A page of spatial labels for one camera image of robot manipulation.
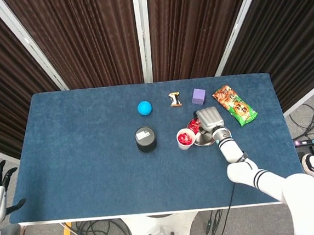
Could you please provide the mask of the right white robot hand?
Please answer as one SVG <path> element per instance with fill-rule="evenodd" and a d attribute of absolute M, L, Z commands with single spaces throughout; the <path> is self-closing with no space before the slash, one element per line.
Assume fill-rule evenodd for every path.
<path fill-rule="evenodd" d="M 205 133 L 224 126 L 224 120 L 215 106 L 194 111 L 193 116 L 200 122 L 199 129 Z"/>

